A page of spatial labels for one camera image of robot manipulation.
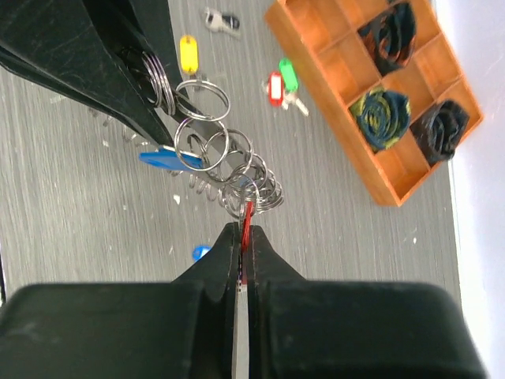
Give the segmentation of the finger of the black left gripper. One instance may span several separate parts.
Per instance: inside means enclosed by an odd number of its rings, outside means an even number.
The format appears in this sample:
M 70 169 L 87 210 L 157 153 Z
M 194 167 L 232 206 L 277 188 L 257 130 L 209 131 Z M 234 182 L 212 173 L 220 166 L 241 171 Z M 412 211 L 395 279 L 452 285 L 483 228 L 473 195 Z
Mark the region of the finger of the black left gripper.
M 3 1 L 1 3 L 1 66 L 32 83 L 103 112 L 122 122 L 154 145 L 144 131 L 160 119 L 144 113 L 128 92 L 109 91 L 106 106 L 93 80 L 92 56 L 102 51 L 119 54 L 132 38 L 119 1 Z
M 167 1 L 119 1 L 132 41 L 123 56 L 153 108 L 177 121 L 201 116 L 184 87 Z

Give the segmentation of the orange compartment tray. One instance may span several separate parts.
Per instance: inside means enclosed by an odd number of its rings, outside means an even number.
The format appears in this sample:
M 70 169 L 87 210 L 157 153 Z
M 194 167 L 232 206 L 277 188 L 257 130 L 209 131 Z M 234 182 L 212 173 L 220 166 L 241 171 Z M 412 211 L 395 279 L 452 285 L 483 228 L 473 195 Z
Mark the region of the orange compartment tray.
M 379 205 L 402 205 L 482 121 L 427 1 L 276 1 L 265 20 Z

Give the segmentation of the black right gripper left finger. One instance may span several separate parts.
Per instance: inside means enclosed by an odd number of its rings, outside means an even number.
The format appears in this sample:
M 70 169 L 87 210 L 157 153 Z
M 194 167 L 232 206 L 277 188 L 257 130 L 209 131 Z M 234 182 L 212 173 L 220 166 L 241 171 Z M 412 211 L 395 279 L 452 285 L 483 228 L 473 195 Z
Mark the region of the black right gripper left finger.
M 38 283 L 1 310 L 4 378 L 232 378 L 239 236 L 170 282 Z

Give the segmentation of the black key fob key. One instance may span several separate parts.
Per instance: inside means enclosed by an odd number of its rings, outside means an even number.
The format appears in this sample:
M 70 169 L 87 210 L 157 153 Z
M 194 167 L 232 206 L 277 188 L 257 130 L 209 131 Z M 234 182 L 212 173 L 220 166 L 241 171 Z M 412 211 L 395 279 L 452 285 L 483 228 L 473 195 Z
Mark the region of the black key fob key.
M 211 32 L 224 32 L 234 38 L 239 38 L 240 20 L 232 13 L 222 13 L 217 9 L 204 9 L 204 25 Z

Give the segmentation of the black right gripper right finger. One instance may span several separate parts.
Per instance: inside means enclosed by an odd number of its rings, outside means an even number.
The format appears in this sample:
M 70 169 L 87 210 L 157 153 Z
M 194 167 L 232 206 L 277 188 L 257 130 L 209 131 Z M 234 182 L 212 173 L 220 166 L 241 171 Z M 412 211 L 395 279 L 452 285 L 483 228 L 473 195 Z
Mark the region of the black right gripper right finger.
M 300 275 L 250 231 L 251 378 L 484 378 L 462 311 L 442 287 Z

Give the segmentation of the key with yellow tag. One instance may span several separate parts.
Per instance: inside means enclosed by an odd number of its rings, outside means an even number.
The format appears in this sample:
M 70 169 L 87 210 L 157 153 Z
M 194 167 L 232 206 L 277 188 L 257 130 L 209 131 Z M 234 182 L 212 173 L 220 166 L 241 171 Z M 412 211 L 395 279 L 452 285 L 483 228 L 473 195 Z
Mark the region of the key with yellow tag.
M 180 65 L 182 71 L 189 75 L 190 80 L 201 80 L 199 77 L 199 56 L 196 39 L 191 35 L 184 35 L 180 38 Z

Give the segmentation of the blue yellow rolled tie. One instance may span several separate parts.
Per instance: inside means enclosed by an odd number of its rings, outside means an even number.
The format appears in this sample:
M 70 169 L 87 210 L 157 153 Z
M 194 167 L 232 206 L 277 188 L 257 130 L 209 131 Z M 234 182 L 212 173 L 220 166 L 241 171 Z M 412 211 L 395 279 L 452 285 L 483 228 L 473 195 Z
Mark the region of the blue yellow rolled tie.
M 366 92 L 349 112 L 374 152 L 391 148 L 410 126 L 410 98 L 382 86 Z

